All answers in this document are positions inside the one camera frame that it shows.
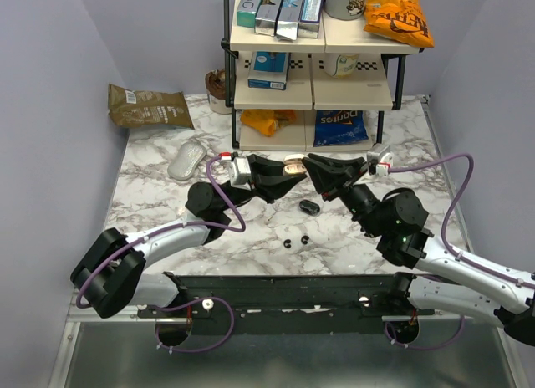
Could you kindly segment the beige earbud charging case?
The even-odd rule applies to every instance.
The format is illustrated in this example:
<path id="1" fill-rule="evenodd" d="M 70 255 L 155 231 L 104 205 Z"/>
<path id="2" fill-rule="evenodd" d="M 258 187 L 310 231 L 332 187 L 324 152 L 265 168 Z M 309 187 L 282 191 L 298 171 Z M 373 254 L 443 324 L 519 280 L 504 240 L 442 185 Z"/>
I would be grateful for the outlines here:
<path id="1" fill-rule="evenodd" d="M 306 167 L 303 164 L 303 154 L 291 154 L 283 160 L 283 174 L 284 175 L 298 175 L 306 173 Z"/>

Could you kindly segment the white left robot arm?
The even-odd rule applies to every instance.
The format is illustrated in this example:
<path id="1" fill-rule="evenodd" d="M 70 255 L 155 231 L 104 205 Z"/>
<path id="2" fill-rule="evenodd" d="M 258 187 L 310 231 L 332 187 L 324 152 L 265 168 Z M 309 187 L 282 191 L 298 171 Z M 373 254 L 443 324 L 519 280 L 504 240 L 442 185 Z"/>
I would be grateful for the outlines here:
<path id="1" fill-rule="evenodd" d="M 186 210 L 175 221 L 144 232 L 124 234 L 112 227 L 94 241 L 70 275 L 75 305 L 107 319 L 128 305 L 155 305 L 168 317 L 179 315 L 185 296 L 167 275 L 144 271 L 189 248 L 205 246 L 226 231 L 242 233 L 239 207 L 258 197 L 268 204 L 288 194 L 304 173 L 288 174 L 281 161 L 258 155 L 220 154 L 206 164 L 206 181 L 187 192 Z"/>

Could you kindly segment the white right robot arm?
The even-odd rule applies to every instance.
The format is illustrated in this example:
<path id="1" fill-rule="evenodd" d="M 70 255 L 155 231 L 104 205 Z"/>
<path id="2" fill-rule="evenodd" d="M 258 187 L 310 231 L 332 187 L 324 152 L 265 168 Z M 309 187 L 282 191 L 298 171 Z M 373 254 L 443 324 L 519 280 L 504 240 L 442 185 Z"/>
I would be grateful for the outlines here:
<path id="1" fill-rule="evenodd" d="M 398 267 L 432 273 L 445 280 L 431 288 L 422 277 L 410 278 L 385 292 L 394 314 L 408 309 L 444 309 L 485 320 L 525 345 L 534 344 L 534 275 L 481 258 L 451 245 L 442 229 L 425 228 L 427 210 L 410 188 L 378 199 L 367 181 L 404 172 L 389 160 L 335 160 L 310 154 L 303 158 L 316 192 L 328 202 L 340 199 L 364 234 L 376 237 L 377 251 Z"/>

